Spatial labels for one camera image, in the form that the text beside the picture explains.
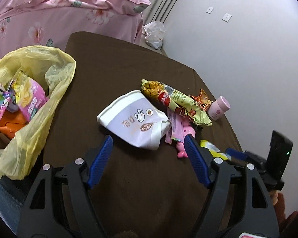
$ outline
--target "cartoon rabbit logo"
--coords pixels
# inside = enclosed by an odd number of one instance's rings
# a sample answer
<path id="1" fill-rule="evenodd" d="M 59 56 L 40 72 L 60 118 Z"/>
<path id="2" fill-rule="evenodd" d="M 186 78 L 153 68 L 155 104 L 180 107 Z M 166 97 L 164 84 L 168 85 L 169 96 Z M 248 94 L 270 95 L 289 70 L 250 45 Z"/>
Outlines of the cartoon rabbit logo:
<path id="1" fill-rule="evenodd" d="M 141 109 L 137 110 L 138 114 L 135 113 L 135 117 L 138 119 L 138 122 L 142 123 L 145 120 L 144 111 Z"/>

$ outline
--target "metal screw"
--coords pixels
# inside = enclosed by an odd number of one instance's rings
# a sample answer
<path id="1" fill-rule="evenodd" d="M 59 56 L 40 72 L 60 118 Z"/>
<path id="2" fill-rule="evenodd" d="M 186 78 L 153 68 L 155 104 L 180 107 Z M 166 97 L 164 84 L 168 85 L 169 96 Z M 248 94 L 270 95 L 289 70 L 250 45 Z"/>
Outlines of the metal screw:
<path id="1" fill-rule="evenodd" d="M 255 169 L 255 166 L 253 164 L 247 164 L 247 168 L 249 170 L 254 170 Z"/>
<path id="2" fill-rule="evenodd" d="M 223 163 L 223 159 L 221 159 L 220 157 L 216 157 L 214 159 L 214 162 L 217 163 L 217 164 L 221 164 L 221 163 Z"/>
<path id="3" fill-rule="evenodd" d="M 82 163 L 84 163 L 84 159 L 83 158 L 77 158 L 75 160 L 75 164 L 77 164 L 77 165 L 81 165 Z"/>
<path id="4" fill-rule="evenodd" d="M 44 170 L 44 171 L 49 170 L 50 167 L 51 167 L 50 164 L 45 164 L 45 165 L 43 166 L 43 170 Z"/>

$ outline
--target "wall outlet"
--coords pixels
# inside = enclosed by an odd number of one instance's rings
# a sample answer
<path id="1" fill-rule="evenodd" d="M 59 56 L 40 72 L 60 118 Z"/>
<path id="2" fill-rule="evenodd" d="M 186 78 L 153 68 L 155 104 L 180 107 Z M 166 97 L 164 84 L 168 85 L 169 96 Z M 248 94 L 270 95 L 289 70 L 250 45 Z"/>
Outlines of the wall outlet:
<path id="1" fill-rule="evenodd" d="M 209 14 L 211 14 L 211 12 L 213 11 L 213 7 L 209 7 L 209 8 L 207 8 L 207 13 L 209 13 Z"/>
<path id="2" fill-rule="evenodd" d="M 222 20 L 224 20 L 224 21 L 226 21 L 226 22 L 228 22 L 229 20 L 230 20 L 230 18 L 232 17 L 232 15 L 231 14 L 228 14 L 228 13 L 226 13 L 225 15 L 224 15 L 224 17 L 223 17 L 223 19 Z"/>

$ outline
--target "pink bottle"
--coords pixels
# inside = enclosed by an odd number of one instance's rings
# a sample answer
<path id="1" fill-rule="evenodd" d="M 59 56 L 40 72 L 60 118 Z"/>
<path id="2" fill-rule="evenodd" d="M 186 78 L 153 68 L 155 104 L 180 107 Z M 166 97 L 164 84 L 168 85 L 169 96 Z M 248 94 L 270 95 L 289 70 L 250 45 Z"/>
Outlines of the pink bottle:
<path id="1" fill-rule="evenodd" d="M 231 108 L 229 102 L 225 97 L 220 96 L 216 101 L 214 101 L 210 108 L 208 109 L 208 115 L 213 119 L 219 119 L 224 113 Z"/>

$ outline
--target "pink bedsheet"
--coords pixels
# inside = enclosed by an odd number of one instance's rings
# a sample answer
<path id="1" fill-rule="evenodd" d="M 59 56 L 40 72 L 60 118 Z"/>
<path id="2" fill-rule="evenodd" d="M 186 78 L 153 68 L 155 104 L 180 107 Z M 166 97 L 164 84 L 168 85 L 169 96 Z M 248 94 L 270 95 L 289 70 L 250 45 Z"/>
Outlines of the pink bedsheet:
<path id="1" fill-rule="evenodd" d="M 0 59 L 30 45 L 64 50 L 70 34 L 78 31 L 138 44 L 139 8 L 149 5 L 148 0 L 0 0 Z"/>

